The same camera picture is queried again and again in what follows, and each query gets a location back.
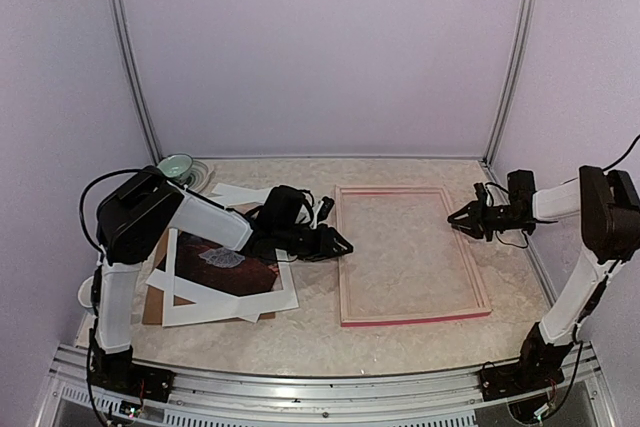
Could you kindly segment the pink wooden picture frame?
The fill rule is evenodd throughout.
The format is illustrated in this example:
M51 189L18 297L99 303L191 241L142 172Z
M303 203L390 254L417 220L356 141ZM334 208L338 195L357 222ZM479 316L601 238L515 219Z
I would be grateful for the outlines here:
M340 323L373 327L486 317L492 306L468 241L447 223L442 186L338 186Z

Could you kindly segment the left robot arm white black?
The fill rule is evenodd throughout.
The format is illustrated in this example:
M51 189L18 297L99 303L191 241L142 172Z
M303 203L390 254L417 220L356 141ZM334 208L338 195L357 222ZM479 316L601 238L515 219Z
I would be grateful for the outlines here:
M133 295L142 263L164 232L174 228L213 241L231 251L264 258L279 249L305 262L352 253L353 246L325 220L333 202L312 207L310 191L286 185L272 188L266 201L246 213L208 199L149 165L125 170L127 180L96 210L93 247L100 254L94 292L94 341L107 354L102 377L121 392L140 381L137 365L122 354L131 348Z

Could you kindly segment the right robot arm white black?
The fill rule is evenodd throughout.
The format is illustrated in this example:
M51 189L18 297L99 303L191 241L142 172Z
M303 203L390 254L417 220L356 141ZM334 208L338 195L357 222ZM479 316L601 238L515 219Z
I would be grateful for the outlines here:
M508 202L492 205L487 187L474 185L476 199L447 218L449 225L474 239L492 241L508 230L533 233L577 215L582 247L577 263L554 305L538 323L546 345L575 340L584 319L598 305L616 268L639 250L639 194L623 170L584 165L577 177L554 188L536 188L534 173L508 174Z

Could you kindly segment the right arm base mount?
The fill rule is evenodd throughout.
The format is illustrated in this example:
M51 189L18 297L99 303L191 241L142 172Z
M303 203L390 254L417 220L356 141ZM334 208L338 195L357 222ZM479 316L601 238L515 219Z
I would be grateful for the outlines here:
M533 392L564 381L562 364L574 347L547 343L536 323L527 334L517 361L484 365L478 376L485 402Z

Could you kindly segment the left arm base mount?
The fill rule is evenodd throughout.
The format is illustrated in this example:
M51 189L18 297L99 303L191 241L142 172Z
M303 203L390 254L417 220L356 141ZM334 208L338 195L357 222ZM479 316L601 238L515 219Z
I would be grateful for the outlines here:
M168 401L175 373L169 369L135 363L133 347L107 353L99 345L96 328L89 330L88 381L91 386L136 397L141 401Z

